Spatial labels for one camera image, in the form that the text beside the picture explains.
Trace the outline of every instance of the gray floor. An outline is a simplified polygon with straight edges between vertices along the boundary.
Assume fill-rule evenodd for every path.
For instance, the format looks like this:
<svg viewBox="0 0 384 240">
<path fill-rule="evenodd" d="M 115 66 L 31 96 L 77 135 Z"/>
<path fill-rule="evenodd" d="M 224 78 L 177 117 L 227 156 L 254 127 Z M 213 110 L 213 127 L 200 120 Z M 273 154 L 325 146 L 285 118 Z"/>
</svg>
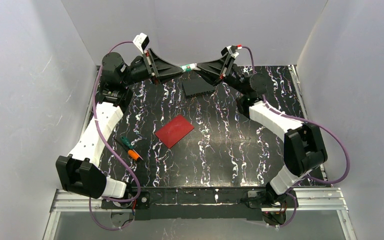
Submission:
<svg viewBox="0 0 384 240">
<path fill-rule="evenodd" d="M 110 227 L 110 213 L 95 213 Z M 298 211 L 288 226 L 276 230 L 263 222 L 242 219 L 161 219 L 135 221 L 123 231 L 99 228 L 88 212 L 62 212 L 55 239 L 146 239 L 146 240 L 344 240 L 337 211 Z"/>
</svg>

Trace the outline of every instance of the black marble tabletop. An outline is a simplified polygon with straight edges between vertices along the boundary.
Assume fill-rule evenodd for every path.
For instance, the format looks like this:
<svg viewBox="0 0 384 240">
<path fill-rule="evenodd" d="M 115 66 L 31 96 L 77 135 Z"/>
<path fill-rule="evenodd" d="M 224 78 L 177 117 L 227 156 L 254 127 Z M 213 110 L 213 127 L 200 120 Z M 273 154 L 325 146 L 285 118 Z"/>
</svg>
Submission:
<svg viewBox="0 0 384 240">
<path fill-rule="evenodd" d="M 272 82 L 266 97 L 288 115 L 303 117 L 288 66 L 257 66 Z M 245 74 L 251 67 L 243 67 Z M 186 98 L 182 82 L 187 72 L 164 85 L 144 81 L 134 85 L 132 101 L 108 143 L 127 162 L 143 187 L 264 186 L 283 166 L 283 143 L 261 124 L 241 115 L 235 99 L 241 94 L 225 83 L 213 94 Z M 177 115 L 195 128 L 171 149 L 155 135 Z M 135 162 L 114 138 L 127 137 L 142 156 Z M 116 180 L 133 182 L 128 171 L 104 150 L 100 169 Z M 322 178 L 320 169 L 312 176 Z M 306 179 L 301 186 L 318 185 Z"/>
</svg>

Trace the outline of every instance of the red cloth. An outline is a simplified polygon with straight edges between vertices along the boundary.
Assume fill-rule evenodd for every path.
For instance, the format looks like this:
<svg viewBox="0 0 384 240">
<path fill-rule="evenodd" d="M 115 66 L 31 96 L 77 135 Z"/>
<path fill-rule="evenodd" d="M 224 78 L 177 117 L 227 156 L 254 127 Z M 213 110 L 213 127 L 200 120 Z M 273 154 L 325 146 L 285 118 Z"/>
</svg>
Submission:
<svg viewBox="0 0 384 240">
<path fill-rule="evenodd" d="M 194 126 L 192 126 L 192 124 L 190 124 L 182 115 L 178 115 L 158 130 L 155 135 L 167 146 L 167 148 L 171 149 L 193 129 Z"/>
</svg>

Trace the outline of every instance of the white backdrop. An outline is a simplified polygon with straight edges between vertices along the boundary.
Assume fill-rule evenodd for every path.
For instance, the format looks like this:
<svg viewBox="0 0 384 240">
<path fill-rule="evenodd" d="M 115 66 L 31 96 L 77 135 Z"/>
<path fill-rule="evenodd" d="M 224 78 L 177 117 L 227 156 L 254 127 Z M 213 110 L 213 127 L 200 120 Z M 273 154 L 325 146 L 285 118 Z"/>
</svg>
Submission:
<svg viewBox="0 0 384 240">
<path fill-rule="evenodd" d="M 138 33 L 157 54 L 183 65 L 220 57 L 229 45 L 253 50 L 257 65 L 296 64 L 327 0 L 62 0 L 93 61 Z M 130 63 L 139 51 L 118 52 Z M 249 65 L 243 51 L 236 61 Z"/>
<path fill-rule="evenodd" d="M 42 239 L 95 75 L 60 1 L 0 0 L 0 240 Z"/>
<path fill-rule="evenodd" d="M 338 184 L 358 239 L 384 239 L 384 2 L 329 1 L 298 61 L 309 118 L 342 139 L 351 156 Z M 331 179 L 344 154 L 325 137 Z"/>
</svg>

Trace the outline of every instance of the red square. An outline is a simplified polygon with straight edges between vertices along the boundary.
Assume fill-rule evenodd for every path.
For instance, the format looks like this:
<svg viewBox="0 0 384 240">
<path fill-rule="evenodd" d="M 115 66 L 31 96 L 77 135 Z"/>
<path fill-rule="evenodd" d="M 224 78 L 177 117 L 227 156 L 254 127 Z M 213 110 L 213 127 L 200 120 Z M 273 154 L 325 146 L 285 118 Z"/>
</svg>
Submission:
<svg viewBox="0 0 384 240">
<path fill-rule="evenodd" d="M 171 149 L 193 129 L 194 126 L 192 126 L 192 124 L 190 124 L 182 115 L 178 115 L 158 130 L 155 135 L 167 146 L 167 148 Z"/>
</svg>

